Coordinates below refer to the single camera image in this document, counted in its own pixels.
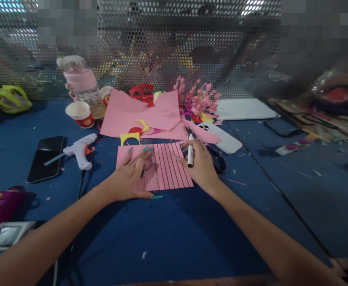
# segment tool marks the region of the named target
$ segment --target blue table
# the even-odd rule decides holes
[[[348,259],[348,144],[331,142],[323,146],[321,142],[314,142],[303,151],[281,157],[275,153],[278,147],[306,135],[282,138],[268,129],[264,121],[230,121],[227,124],[328,253],[339,262],[345,262]],[[285,118],[275,119],[270,125],[281,133],[297,128]]]
[[[65,158],[65,170],[58,177],[37,184],[25,183],[40,139],[63,135],[70,145],[94,132],[80,129],[65,115],[67,104],[35,102],[27,113],[0,118],[0,190],[24,185],[32,194],[19,207],[14,220],[48,220],[77,198],[80,171],[75,158]],[[227,125],[222,127],[232,133]],[[106,137],[87,156],[93,163],[88,189],[114,171],[119,144],[119,139]],[[223,176],[246,185],[224,182],[331,267],[325,252],[249,152],[242,148],[226,158],[229,170]],[[270,273],[239,228],[198,186],[157,194],[165,198],[112,204],[84,228],[75,240],[71,257],[76,282],[115,285]],[[60,263],[61,285],[67,284],[66,271],[65,263]]]

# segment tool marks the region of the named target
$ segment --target black smartphone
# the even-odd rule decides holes
[[[63,150],[63,136],[41,139],[28,174],[27,183],[36,183],[53,178],[59,173],[60,158],[45,166],[44,163],[60,155]]]

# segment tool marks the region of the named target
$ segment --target plastic bottle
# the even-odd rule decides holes
[[[106,107],[100,96],[95,75],[85,60],[81,56],[74,55],[57,58],[56,63],[63,69],[64,77],[67,80],[66,88],[70,90],[71,97],[86,102],[93,119],[103,118]]]

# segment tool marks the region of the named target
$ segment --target white glue gun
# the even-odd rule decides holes
[[[97,139],[97,135],[95,133],[87,135],[84,138],[77,140],[75,143],[72,144],[72,146],[65,147],[63,149],[63,153],[49,160],[48,162],[45,162],[44,165],[47,166],[48,164],[52,163],[53,161],[56,161],[57,159],[63,157],[64,155],[67,155],[70,157],[72,155],[75,155],[80,170],[89,171],[92,168],[92,163],[88,162],[85,157],[85,148],[87,145],[93,143],[96,139]]]

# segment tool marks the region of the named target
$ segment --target metal mesh wall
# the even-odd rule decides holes
[[[38,45],[37,1],[0,0],[0,85],[32,99],[67,98],[56,57],[78,54],[99,87],[172,90],[213,82],[223,98],[292,96],[343,55],[285,53],[280,0],[98,0],[98,44]]]

